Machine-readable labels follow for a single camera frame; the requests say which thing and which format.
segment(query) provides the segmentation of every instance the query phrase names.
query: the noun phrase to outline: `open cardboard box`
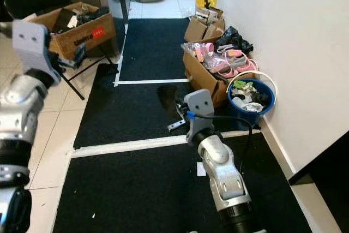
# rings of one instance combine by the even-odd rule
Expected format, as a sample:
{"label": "open cardboard box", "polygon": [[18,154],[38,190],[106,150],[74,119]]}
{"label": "open cardboard box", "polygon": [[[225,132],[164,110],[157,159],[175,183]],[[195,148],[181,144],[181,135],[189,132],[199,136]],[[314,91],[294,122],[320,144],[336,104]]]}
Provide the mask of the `open cardboard box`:
{"label": "open cardboard box", "polygon": [[[89,11],[96,11],[98,7],[89,4],[78,2],[64,7],[68,10],[81,9],[85,5]],[[56,9],[49,13],[30,19],[30,22],[43,24],[50,31],[56,23],[59,12],[62,8]],[[59,35],[52,35],[49,50],[58,53],[60,57],[66,59],[73,59],[74,52],[77,47],[86,43],[86,49],[89,50],[104,41],[114,37],[115,27],[111,13],[105,14],[95,20],[84,23],[78,27],[72,28]]]}
{"label": "open cardboard box", "polygon": [[[219,37],[200,40],[201,43],[214,43]],[[228,95],[226,90],[228,84],[225,84],[222,80],[217,80],[198,60],[190,53],[184,52],[183,63],[185,65],[185,76],[190,81],[194,89],[208,89],[211,97],[213,106],[220,107],[226,104]],[[236,78],[246,79],[254,78],[253,73],[247,73],[243,76]]]}
{"label": "open cardboard box", "polygon": [[193,17],[184,35],[184,39],[187,42],[200,41],[202,39],[210,39],[223,35],[225,30],[224,19],[222,17],[223,11],[216,8],[210,9],[214,9],[218,13],[218,21],[207,26],[204,22],[200,21],[200,19]]}

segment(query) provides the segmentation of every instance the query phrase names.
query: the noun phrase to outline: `blue connector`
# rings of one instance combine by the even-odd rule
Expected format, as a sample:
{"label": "blue connector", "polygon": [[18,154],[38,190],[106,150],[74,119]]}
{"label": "blue connector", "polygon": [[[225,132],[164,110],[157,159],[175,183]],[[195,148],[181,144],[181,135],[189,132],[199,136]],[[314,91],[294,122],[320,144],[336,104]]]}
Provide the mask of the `blue connector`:
{"label": "blue connector", "polygon": [[190,111],[190,110],[188,110],[188,111],[186,112],[186,116],[187,116],[188,119],[190,119],[190,120],[195,120],[195,113],[192,112],[192,111]]}

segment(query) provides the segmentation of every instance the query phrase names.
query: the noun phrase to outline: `red label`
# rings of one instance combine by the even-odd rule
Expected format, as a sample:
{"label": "red label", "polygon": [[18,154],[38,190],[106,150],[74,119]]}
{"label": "red label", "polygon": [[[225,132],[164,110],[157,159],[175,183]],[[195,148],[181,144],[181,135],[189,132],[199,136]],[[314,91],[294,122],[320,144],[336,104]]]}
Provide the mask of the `red label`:
{"label": "red label", "polygon": [[104,29],[102,26],[92,30],[93,39],[100,38],[104,35]]}

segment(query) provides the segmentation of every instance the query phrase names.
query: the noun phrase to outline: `black floor mat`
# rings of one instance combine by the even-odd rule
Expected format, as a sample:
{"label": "black floor mat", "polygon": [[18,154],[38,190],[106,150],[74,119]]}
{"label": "black floor mat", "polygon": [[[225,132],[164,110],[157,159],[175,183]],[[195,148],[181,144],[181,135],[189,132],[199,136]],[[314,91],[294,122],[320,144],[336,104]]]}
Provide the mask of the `black floor mat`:
{"label": "black floor mat", "polygon": [[[235,161],[246,137],[225,139]],[[59,203],[55,233],[219,233],[208,177],[188,145],[73,158]],[[262,134],[253,135],[244,179],[261,225],[269,232],[311,232]]]}
{"label": "black floor mat", "polygon": [[[98,66],[74,148],[186,134],[184,127],[167,130],[176,120],[166,114],[158,99],[157,90],[164,84],[114,87],[114,78],[110,65]],[[188,82],[171,84],[178,87],[179,97],[194,91]],[[214,125],[221,132],[233,129],[229,121],[215,120]]]}
{"label": "black floor mat", "polygon": [[120,80],[185,78],[180,45],[188,24],[188,19],[131,19]]}

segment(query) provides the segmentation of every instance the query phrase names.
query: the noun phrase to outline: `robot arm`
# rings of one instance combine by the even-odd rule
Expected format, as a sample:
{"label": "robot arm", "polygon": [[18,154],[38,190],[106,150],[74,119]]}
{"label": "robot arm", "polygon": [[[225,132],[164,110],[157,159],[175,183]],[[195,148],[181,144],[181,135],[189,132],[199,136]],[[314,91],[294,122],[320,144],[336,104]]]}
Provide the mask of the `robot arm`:
{"label": "robot arm", "polygon": [[232,150],[214,132],[212,119],[209,118],[214,115],[209,91],[201,89],[186,95],[184,103],[176,103],[176,109],[185,121],[190,122],[186,140],[197,148],[202,158],[225,232],[266,232],[261,229],[252,212],[251,198],[234,165]]}
{"label": "robot arm", "polygon": [[13,47],[24,75],[0,94],[0,233],[26,232],[32,199],[28,162],[47,89],[60,82],[49,61],[49,35],[42,25],[14,22]]}

